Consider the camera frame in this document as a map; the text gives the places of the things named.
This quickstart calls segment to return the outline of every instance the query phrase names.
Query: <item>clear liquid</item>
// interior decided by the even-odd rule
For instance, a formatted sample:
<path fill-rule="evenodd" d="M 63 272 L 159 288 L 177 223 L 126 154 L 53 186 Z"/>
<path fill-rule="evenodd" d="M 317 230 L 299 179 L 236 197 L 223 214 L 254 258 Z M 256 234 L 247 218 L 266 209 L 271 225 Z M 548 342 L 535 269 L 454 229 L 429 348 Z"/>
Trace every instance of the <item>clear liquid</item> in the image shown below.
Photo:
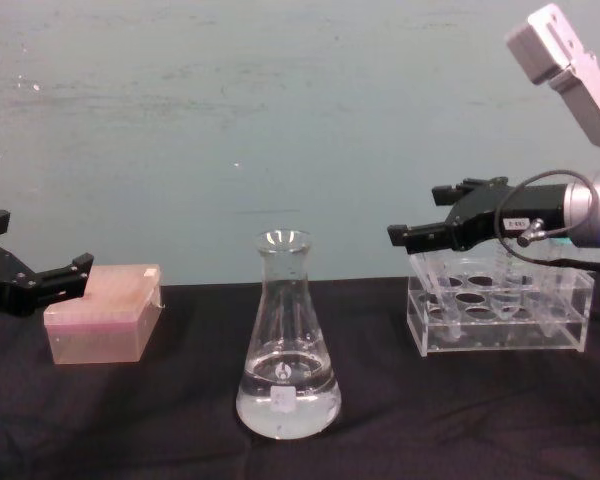
<path fill-rule="evenodd" d="M 303 352 L 270 354 L 249 362 L 236 409 L 260 435 L 290 440 L 324 430 L 338 415 L 341 397 L 330 364 Z"/>

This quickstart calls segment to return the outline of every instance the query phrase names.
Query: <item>erlenmeyer flask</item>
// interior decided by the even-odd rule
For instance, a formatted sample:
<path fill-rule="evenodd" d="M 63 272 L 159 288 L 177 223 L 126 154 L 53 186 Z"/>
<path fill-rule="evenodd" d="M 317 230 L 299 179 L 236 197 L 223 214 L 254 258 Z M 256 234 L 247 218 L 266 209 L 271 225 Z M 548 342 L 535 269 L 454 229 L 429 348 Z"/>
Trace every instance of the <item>erlenmeyer flask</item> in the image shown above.
<path fill-rule="evenodd" d="M 309 234 L 274 230 L 256 239 L 262 296 L 236 399 L 242 422 L 276 439 L 323 430 L 340 411 L 340 389 L 322 338 L 305 260 Z"/>

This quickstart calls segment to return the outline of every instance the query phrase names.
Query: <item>label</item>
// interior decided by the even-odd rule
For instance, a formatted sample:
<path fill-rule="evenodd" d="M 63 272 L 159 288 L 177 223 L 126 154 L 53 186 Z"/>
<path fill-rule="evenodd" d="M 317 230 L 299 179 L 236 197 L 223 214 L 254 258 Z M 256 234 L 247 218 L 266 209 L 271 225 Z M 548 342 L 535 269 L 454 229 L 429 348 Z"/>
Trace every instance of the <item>label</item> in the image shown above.
<path fill-rule="evenodd" d="M 296 409 L 296 387 L 271 387 L 271 411 L 293 412 Z"/>
<path fill-rule="evenodd" d="M 502 223 L 505 230 L 526 230 L 531 225 L 528 218 L 504 218 Z"/>
<path fill-rule="evenodd" d="M 276 365 L 274 372 L 280 380 L 286 380 L 291 376 L 291 367 L 284 362 L 280 362 Z"/>

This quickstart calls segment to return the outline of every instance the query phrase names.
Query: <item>black table surface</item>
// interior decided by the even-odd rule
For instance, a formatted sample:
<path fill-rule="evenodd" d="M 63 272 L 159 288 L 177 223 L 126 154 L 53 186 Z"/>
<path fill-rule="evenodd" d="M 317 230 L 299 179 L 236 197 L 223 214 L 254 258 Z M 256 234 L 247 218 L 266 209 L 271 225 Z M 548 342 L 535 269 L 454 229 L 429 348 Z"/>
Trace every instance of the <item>black table surface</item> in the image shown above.
<path fill-rule="evenodd" d="M 287 442 L 235 413 L 259 285 L 164 287 L 134 364 L 53 365 L 0 316 L 0 479 L 600 479 L 600 322 L 585 353 L 421 358 L 405 279 L 311 291 L 342 411 Z"/>

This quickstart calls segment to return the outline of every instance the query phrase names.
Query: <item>black cable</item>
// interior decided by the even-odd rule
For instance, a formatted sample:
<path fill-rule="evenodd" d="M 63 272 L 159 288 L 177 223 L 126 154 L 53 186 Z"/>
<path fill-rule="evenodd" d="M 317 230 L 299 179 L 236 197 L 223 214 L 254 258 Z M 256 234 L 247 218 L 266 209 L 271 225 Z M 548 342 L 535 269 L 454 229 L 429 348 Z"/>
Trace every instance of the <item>black cable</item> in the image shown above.
<path fill-rule="evenodd" d="M 568 176 L 575 177 L 578 180 L 580 180 L 587 187 L 587 189 L 589 189 L 589 192 L 591 193 L 591 204 L 589 205 L 589 208 L 587 209 L 587 214 L 578 223 L 576 223 L 575 225 L 571 225 L 570 227 L 563 227 L 563 228 L 557 228 L 554 230 L 546 231 L 545 233 L 546 233 L 547 237 L 552 237 L 552 236 L 556 236 L 556 235 L 561 235 L 563 233 L 567 233 L 571 230 L 574 230 L 574 229 L 582 226 L 585 222 L 589 221 L 591 216 L 597 210 L 598 204 L 600 201 L 598 198 L 598 192 L 596 191 L 596 188 L 593 185 L 593 183 L 591 182 L 591 180 L 589 180 L 587 177 L 585 177 L 584 175 L 581 175 L 578 172 L 574 172 L 573 170 L 549 170 L 547 172 L 540 173 L 538 175 L 534 175 L 533 177 L 530 177 L 530 178 L 524 180 L 520 184 L 516 185 L 507 195 L 505 195 L 505 197 L 502 199 L 502 201 L 498 204 L 498 207 L 496 208 L 494 219 L 493 219 L 493 229 L 496 234 L 496 238 L 498 239 L 500 244 L 504 247 L 504 249 L 507 252 L 509 252 L 514 257 L 516 257 L 520 260 L 523 260 L 525 262 L 528 262 L 528 263 L 533 263 L 535 265 L 543 265 L 546 267 L 570 267 L 570 268 L 578 268 L 581 270 L 591 270 L 591 271 L 595 271 L 595 272 L 600 272 L 600 263 L 597 263 L 597 262 L 586 262 L 586 261 L 581 261 L 581 260 L 575 260 L 572 258 L 557 258 L 554 260 L 540 260 L 537 258 L 527 257 L 525 255 L 522 255 L 522 254 L 516 252 L 513 248 L 511 248 L 509 245 L 507 245 L 504 237 L 502 236 L 500 222 L 502 220 L 502 218 L 501 218 L 502 210 L 504 209 L 505 205 L 511 200 L 511 198 L 513 198 L 514 195 L 517 195 L 518 193 L 520 193 L 520 191 L 524 187 L 529 185 L 530 183 L 538 181 L 541 178 L 546 178 L 546 177 L 550 177 L 553 175 L 568 175 Z"/>

